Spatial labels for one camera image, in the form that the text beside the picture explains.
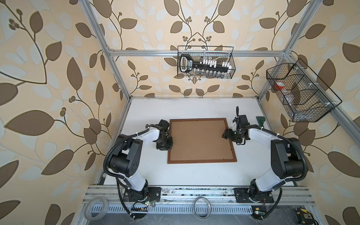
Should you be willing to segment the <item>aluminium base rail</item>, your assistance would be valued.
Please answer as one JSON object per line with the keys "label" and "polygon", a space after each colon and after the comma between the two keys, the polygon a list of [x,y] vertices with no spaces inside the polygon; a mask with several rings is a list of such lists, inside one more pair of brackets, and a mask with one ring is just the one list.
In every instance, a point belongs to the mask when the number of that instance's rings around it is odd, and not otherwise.
{"label": "aluminium base rail", "polygon": [[[104,197],[109,202],[108,213],[134,214],[199,214],[210,215],[251,215],[259,210],[268,211],[279,198],[278,208],[304,208],[316,214],[315,201],[307,187],[285,186],[282,192],[274,191],[270,197],[258,202],[242,201],[234,192],[247,192],[245,186],[150,186],[150,199],[142,203],[129,201],[126,190],[115,185],[90,185],[82,203],[85,205],[96,197]],[[97,203],[92,209],[94,217],[102,209]]]}

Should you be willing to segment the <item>yellow black tape measure right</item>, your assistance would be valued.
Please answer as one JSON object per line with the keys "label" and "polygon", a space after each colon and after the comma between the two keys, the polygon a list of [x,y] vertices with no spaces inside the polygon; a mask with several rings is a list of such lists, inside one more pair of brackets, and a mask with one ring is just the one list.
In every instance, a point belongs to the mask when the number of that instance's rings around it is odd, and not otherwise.
{"label": "yellow black tape measure right", "polygon": [[315,223],[315,219],[309,211],[303,208],[296,208],[296,217],[298,223],[300,225],[313,225]]}

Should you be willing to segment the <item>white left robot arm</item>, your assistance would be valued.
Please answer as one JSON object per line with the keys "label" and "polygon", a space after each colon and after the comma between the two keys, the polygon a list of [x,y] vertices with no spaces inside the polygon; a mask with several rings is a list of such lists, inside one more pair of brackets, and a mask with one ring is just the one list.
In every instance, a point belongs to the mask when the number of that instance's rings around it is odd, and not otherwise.
{"label": "white left robot arm", "polygon": [[138,171],[142,147],[155,143],[156,149],[169,151],[173,146],[170,123],[161,120],[158,124],[145,126],[145,130],[133,135],[121,134],[104,158],[103,170],[125,188],[129,201],[142,202],[150,199],[148,182]]}

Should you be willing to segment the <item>red capped clear container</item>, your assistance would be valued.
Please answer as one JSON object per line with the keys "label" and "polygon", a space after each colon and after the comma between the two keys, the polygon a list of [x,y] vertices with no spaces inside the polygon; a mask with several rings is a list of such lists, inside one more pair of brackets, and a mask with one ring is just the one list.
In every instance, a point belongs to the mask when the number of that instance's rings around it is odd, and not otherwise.
{"label": "red capped clear container", "polygon": [[277,81],[274,83],[274,90],[280,91],[283,90],[286,87],[286,85],[283,82]]}

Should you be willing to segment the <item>clear tape roll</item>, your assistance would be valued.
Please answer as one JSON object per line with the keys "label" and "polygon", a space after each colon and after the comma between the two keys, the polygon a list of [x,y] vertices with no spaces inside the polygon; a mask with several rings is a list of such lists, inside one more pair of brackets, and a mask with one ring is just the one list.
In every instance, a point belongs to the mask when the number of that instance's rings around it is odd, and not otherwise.
{"label": "clear tape roll", "polygon": [[[102,209],[98,213],[97,216],[92,216],[92,209],[97,203],[102,203]],[[102,219],[109,210],[109,202],[104,197],[96,197],[91,199],[86,205],[84,209],[84,218],[88,221],[95,221]]]}

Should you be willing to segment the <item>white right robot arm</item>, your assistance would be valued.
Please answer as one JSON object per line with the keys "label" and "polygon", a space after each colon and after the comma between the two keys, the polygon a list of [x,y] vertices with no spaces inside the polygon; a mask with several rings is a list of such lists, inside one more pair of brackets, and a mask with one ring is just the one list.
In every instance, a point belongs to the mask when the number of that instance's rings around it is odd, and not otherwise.
{"label": "white right robot arm", "polygon": [[285,138],[259,125],[251,125],[246,115],[237,112],[232,128],[227,128],[222,137],[237,145],[257,141],[271,151],[271,168],[253,179],[246,193],[234,192],[242,201],[259,203],[287,182],[301,181],[307,175],[308,165],[298,139]]}

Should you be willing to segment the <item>black socket set holder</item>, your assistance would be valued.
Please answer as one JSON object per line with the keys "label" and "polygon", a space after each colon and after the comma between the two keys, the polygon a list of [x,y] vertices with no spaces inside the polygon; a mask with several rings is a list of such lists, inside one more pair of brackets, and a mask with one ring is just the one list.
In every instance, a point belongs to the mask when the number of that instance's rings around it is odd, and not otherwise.
{"label": "black socket set holder", "polygon": [[217,63],[214,60],[206,60],[200,57],[197,61],[190,54],[181,54],[178,58],[178,68],[183,73],[214,71],[220,73],[231,73],[233,68],[229,62]]}

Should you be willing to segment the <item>aluminium cage frame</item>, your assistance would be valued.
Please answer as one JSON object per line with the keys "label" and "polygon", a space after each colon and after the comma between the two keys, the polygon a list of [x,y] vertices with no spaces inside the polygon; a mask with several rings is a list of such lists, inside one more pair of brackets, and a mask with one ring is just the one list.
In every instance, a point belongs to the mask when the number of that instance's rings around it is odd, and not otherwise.
{"label": "aluminium cage frame", "polygon": [[[90,1],[103,33],[105,52],[116,62],[123,96],[144,95],[170,105],[166,115],[230,116],[240,104],[252,121],[255,99],[267,123],[304,142],[309,173],[305,185],[360,184],[359,1]],[[201,78],[176,71],[165,50],[204,46],[232,51],[231,79]],[[316,123],[299,123],[274,90],[264,90],[265,71],[289,56],[303,64],[331,94],[337,108]]]}

